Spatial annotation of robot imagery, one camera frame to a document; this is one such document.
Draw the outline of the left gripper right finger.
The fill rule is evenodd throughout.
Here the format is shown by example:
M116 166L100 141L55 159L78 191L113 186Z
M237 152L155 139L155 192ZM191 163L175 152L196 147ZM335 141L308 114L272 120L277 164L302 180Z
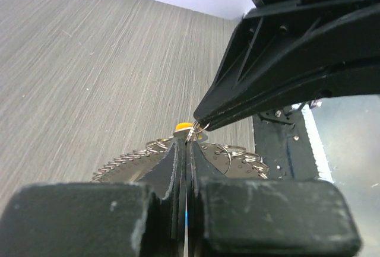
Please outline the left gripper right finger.
M355 256L362 239L342 193L323 180L228 178L186 146L190 256Z

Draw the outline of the large keyring with blue handle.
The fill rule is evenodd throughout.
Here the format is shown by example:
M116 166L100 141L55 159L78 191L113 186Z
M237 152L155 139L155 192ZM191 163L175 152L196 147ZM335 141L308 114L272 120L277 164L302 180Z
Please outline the large keyring with blue handle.
M146 143L142 150L122 154L93 173L93 182L134 182L150 171L167 153L171 138L159 138ZM266 179L269 167L262 157L245 147L202 142L206 159L226 177L258 177Z

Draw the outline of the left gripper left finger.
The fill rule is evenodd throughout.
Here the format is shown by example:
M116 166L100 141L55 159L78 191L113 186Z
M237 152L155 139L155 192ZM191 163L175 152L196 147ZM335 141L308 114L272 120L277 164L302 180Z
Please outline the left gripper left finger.
M136 182L40 183L1 216L2 256L182 256L186 146Z

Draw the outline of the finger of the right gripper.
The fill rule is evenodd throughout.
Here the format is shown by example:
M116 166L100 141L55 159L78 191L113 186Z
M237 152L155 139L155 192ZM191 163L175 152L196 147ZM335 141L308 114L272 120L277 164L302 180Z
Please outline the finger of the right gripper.
M255 95L252 90L213 110L204 110L204 125L213 131L248 116L313 99L379 94L379 61L355 61Z

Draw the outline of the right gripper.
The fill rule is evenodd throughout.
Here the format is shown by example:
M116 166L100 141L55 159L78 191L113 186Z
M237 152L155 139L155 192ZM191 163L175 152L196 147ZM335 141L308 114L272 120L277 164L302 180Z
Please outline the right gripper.
M355 61L379 61L379 0L251 0L215 79L194 112L252 90L305 80Z

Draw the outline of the yellow tagged key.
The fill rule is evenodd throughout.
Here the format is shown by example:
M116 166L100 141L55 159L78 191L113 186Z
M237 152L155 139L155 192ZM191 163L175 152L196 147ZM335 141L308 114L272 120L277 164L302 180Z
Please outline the yellow tagged key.
M208 136L206 133L201 132L199 129L193 129L193 123L190 122L181 122L176 125L176 128L173 132L173 137L182 138L184 140L196 141L196 142L206 142Z

